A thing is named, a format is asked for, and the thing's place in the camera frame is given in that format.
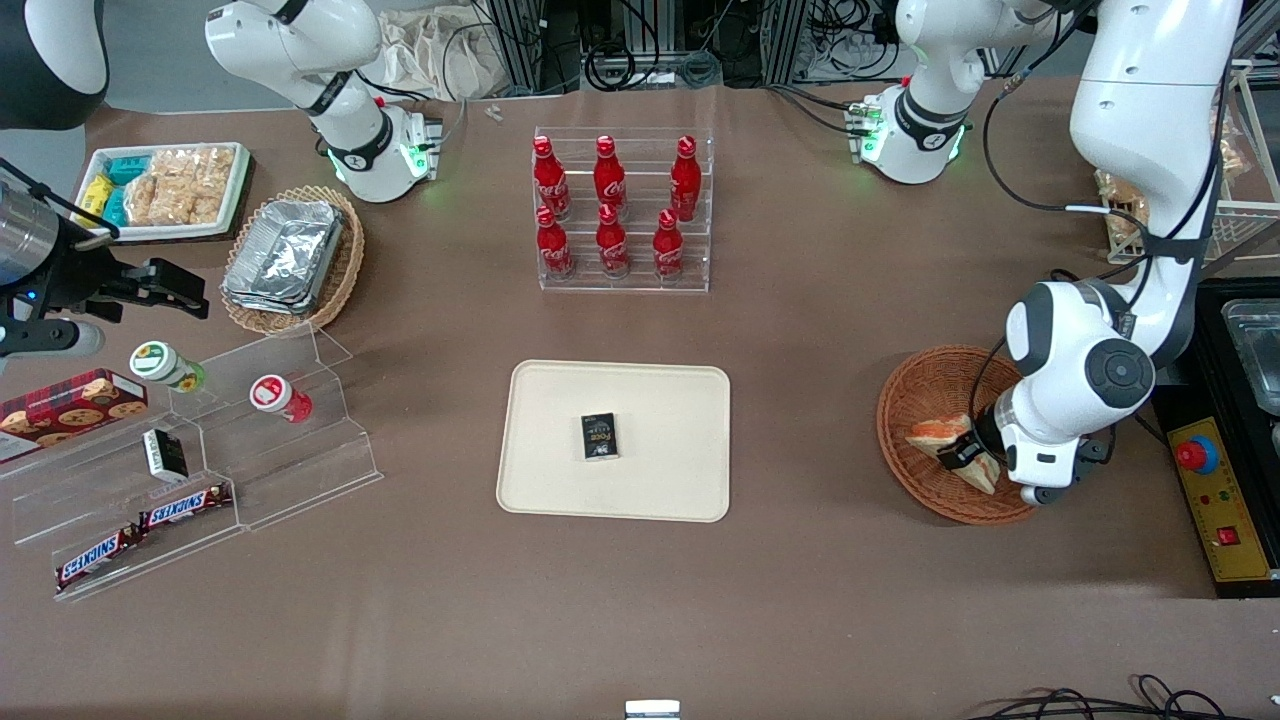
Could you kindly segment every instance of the beige tray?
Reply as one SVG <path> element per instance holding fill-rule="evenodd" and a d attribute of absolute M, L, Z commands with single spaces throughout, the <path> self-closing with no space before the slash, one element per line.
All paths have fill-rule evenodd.
<path fill-rule="evenodd" d="M 618 457 L 588 461 L 582 415 L 613 413 Z M 728 512 L 719 368 L 526 360 L 511 374 L 498 505 L 509 512 L 714 523 Z"/>

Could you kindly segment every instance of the wicker basket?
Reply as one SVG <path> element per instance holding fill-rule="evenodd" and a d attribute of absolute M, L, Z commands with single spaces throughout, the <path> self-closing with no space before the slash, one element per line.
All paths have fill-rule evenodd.
<path fill-rule="evenodd" d="M 1036 509 L 1023 502 L 1020 486 L 1006 471 L 1000 473 L 996 495 L 986 495 L 905 438 L 910 427 L 922 420 L 968 411 L 969 388 L 986 357 L 987 350 L 968 345 L 916 352 L 884 382 L 876 407 L 876 434 L 897 482 L 929 510 L 970 525 L 1016 523 Z M 975 405 L 992 402 L 1018 379 L 1012 361 L 996 356 L 978 386 Z"/>
<path fill-rule="evenodd" d="M 328 187 L 296 187 L 285 190 L 268 202 L 274 200 L 300 200 L 303 202 L 323 200 L 343 213 L 343 227 L 342 234 L 338 237 L 338 249 L 334 251 L 333 263 L 329 265 L 329 274 L 320 288 L 320 300 L 316 302 L 316 309 L 308 315 L 287 315 L 283 313 L 250 310 L 248 307 L 233 304 L 225 295 L 223 295 L 223 305 L 237 325 L 264 334 L 278 333 L 308 320 L 312 325 L 323 328 L 338 316 L 338 313 L 351 297 L 351 291 L 356 287 L 356 275 L 360 274 L 360 264 L 365 259 L 365 231 L 360 225 L 360 218 L 356 215 L 356 209 L 351 206 L 351 201 Z M 257 219 L 257 215 L 266 208 L 268 202 L 253 210 L 253 214 L 241 227 L 239 234 L 236 236 L 236 245 L 232 246 L 230 256 L 227 258 L 227 269 L 230 269 L 232 263 L 236 261 L 241 247 L 244 246 L 244 237 L 248 234 L 250 225 L 253 224 L 253 220 Z"/>

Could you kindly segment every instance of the acrylic bottle rack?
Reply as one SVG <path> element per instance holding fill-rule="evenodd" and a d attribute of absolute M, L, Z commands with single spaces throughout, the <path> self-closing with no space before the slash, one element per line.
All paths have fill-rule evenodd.
<path fill-rule="evenodd" d="M 324 331 L 303 324 L 202 361 L 206 380 L 195 393 L 148 386 L 148 414 L 0 468 L 0 483 L 14 488 L 14 542 L 51 553 L 52 592 L 54 568 L 137 521 L 138 512 L 230 482 L 232 506 L 154 529 L 55 596 L 79 600 L 380 479 L 369 434 L 347 414 L 333 370 L 349 357 Z M 311 397 L 305 423 L 248 402 L 250 386 L 270 373 Z M 187 482 L 169 484 L 147 473 L 142 433 L 151 428 L 182 442 Z"/>
<path fill-rule="evenodd" d="M 712 178 L 716 168 L 716 143 L 710 128 L 590 128 L 540 127 L 535 135 L 550 138 L 556 156 L 568 176 L 570 214 L 561 220 L 568 236 L 576 272 L 567 281 L 548 277 L 538 256 L 538 282 L 548 292 L 708 292 L 712 278 Z M 595 199 L 595 138 L 613 136 L 618 160 L 626 169 L 627 211 L 622 227 L 627 231 L 627 254 L 631 273 L 622 279 L 605 277 L 595 245 L 599 225 L 599 204 Z M 653 234 L 658 231 L 658 213 L 671 205 L 671 167 L 676 161 L 676 141 L 682 135 L 698 140 L 698 164 L 703 170 L 701 192 L 694 219 L 680 223 L 685 237 L 685 270 L 680 281 L 658 282 L 653 261 Z M 534 210 L 541 205 L 532 188 Z M 529 227 L 536 236 L 538 225 L 530 215 Z"/>

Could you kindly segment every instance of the brown tablecloth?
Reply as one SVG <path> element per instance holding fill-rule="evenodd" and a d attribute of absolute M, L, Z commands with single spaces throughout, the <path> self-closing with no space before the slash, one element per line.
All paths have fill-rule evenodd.
<path fill-rule="evenodd" d="M 1029 197 L 1093 196 L 1073 90 L 1029 82 L 997 114 L 997 160 Z M 439 181 L 357 204 L 367 258 L 330 331 L 356 355 L 340 374 L 387 478 L 72 605 L 50 598 L 47 553 L 0 543 L 5 715 L 617 717 L 673 697 L 692 719 L 960 717 L 1046 685 L 1129 700 L 1139 671 L 1266 712 L 1280 603 L 1208 600 L 1169 457 L 1132 423 L 1111 466 L 1016 527 L 943 521 L 881 460 L 892 368 L 991 343 L 1048 268 L 1102 269 L 1097 218 L 1005 197 L 975 135 L 937 182 L 896 186 L 764 91 L 499 105 L 500 124 L 472 108 Z M 716 128 L 713 290 L 544 296 L 532 129 L 628 123 Z M 90 146 L 241 141 L 256 205 L 335 183 L 314 137 L 298 111 L 102 111 Z M 152 336 L 192 357 L 253 340 L 216 304 L 225 251 L 120 251 L 198 269 L 214 316 L 131 307 L 92 361 L 123 368 Z M 530 357 L 723 368 L 728 516 L 503 512 L 507 384 Z M 0 383 L 17 395 L 87 366 L 15 361 Z"/>

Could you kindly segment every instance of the aluminum foil container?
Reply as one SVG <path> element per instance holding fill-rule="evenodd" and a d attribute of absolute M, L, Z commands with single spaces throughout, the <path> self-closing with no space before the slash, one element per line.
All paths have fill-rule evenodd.
<path fill-rule="evenodd" d="M 311 311 L 333 261 L 342 222 L 342 211 L 328 202 L 268 204 L 227 270 L 223 293 L 242 307 Z"/>

